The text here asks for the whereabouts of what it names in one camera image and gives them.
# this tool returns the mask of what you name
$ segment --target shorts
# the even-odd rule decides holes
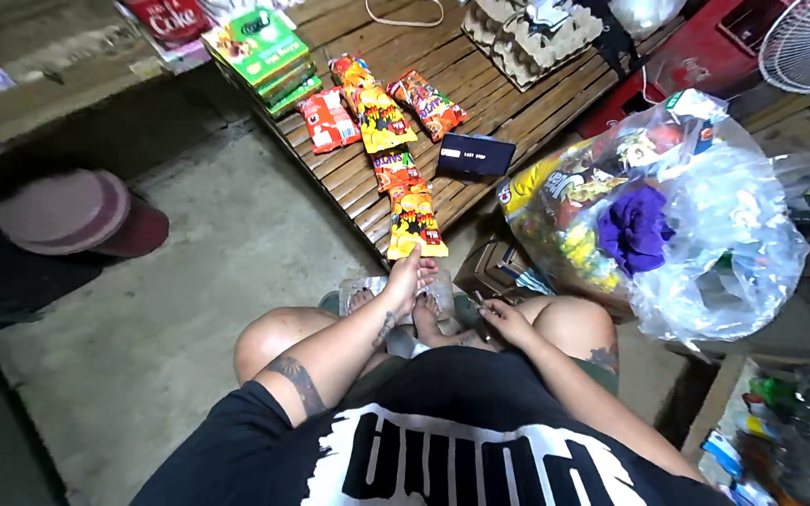
[[[527,365],[534,369],[529,359],[524,356],[520,351],[506,350],[502,354],[516,354],[523,358]],[[614,397],[617,397],[618,375],[605,369],[602,366],[591,364],[586,360],[571,357],[571,359],[579,365],[579,368],[584,373],[589,375],[596,383],[602,386]],[[348,392],[339,402],[341,409],[350,409],[359,407],[365,404],[365,398],[369,397],[375,390],[380,388],[383,384],[394,378],[406,365],[411,362],[409,358],[397,357],[395,355],[389,357],[387,360],[377,365],[371,372],[365,374],[363,377],[355,380],[354,384],[348,389]]]

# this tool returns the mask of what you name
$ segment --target coke sign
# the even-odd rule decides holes
[[[123,0],[156,39],[179,45],[195,39],[209,27],[196,0]]]

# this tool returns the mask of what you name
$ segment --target tattooed arm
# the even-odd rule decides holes
[[[572,358],[536,332],[518,310],[501,301],[486,301],[480,312],[502,337],[523,351],[543,377],[546,389],[570,416],[617,439],[665,471],[704,482],[667,439],[630,412],[616,397],[579,368]],[[593,352],[594,363],[608,366],[605,349]]]
[[[415,247],[408,259],[396,262],[379,295],[284,351],[255,381],[271,393],[294,427],[336,406],[436,271],[434,261],[421,259],[420,247]]]

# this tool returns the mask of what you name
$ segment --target green box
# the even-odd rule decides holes
[[[214,27],[202,39],[254,88],[310,60],[308,47],[283,19],[261,7]]]
[[[295,88],[312,75],[317,73],[314,62],[307,60],[290,70],[285,75],[277,75],[274,79],[258,86],[258,95],[264,99],[268,106],[275,105],[283,100]]]
[[[295,109],[295,105],[299,100],[304,100],[324,89],[321,84],[321,79],[312,75],[305,80],[304,83],[299,85],[296,89],[292,90],[283,100],[267,109],[271,117],[275,120],[286,114],[287,112]]]

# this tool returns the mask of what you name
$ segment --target white plastic bag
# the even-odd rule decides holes
[[[556,289],[629,303],[644,333],[688,344],[776,316],[810,247],[771,161],[725,110],[679,92],[501,187],[512,231]]]
[[[644,39],[677,17],[686,0],[612,0],[611,12],[634,39]]]

